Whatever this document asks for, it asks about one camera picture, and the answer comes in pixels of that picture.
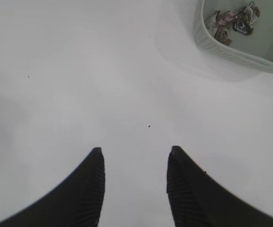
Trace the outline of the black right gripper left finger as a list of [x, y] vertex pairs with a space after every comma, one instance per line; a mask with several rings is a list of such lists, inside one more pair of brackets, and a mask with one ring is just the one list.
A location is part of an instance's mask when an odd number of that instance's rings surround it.
[[105, 160], [95, 147], [58, 186], [0, 227], [97, 227], [104, 195]]

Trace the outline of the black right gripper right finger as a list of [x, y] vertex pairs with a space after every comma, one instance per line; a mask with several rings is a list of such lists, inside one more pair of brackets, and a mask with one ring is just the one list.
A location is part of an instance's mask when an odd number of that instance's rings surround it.
[[222, 187], [180, 147], [167, 161], [167, 195], [176, 227], [273, 227], [273, 217]]

